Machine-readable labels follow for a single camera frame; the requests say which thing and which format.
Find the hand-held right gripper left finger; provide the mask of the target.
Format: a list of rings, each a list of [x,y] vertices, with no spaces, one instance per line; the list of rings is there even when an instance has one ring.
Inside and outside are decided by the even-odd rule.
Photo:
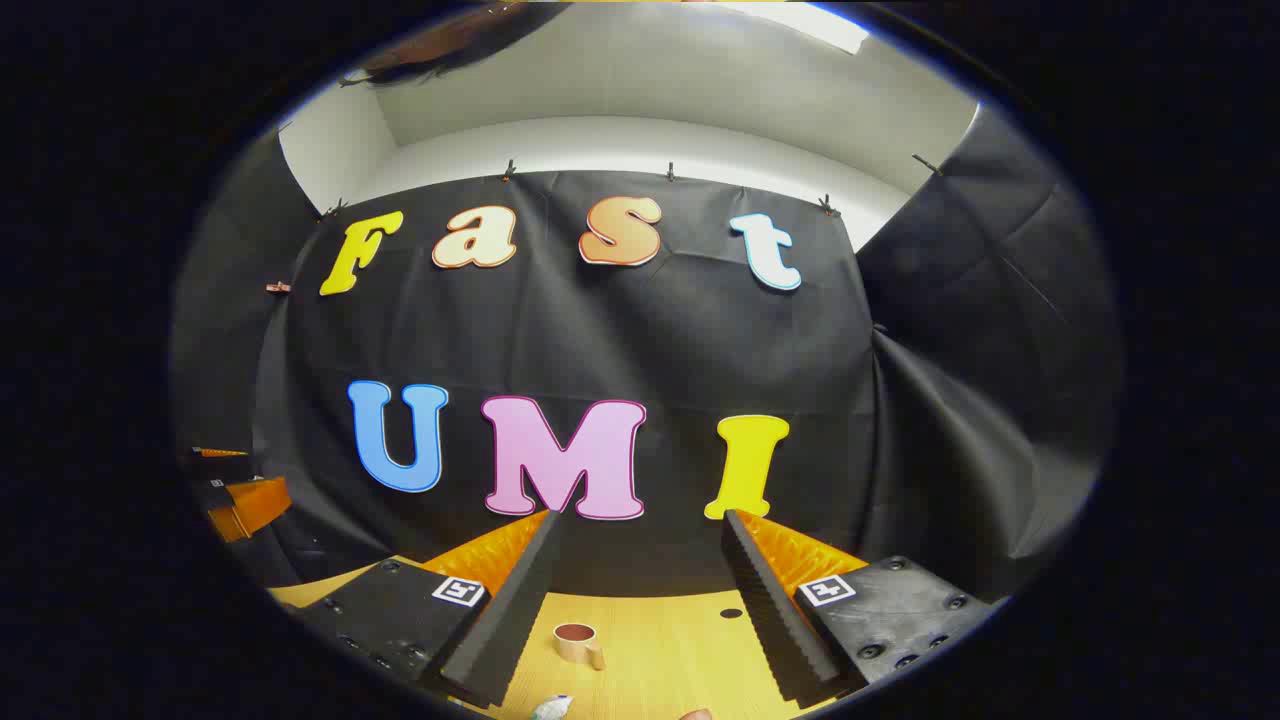
[[[424,565],[385,559],[291,616],[384,676],[488,708],[504,702],[559,548],[561,514],[536,512]]]

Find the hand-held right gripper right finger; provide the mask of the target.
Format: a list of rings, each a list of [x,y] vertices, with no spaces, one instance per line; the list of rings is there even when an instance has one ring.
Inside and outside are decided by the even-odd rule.
[[[722,548],[765,660],[803,708],[901,673],[1001,607],[902,555],[868,562],[737,509],[723,521]]]

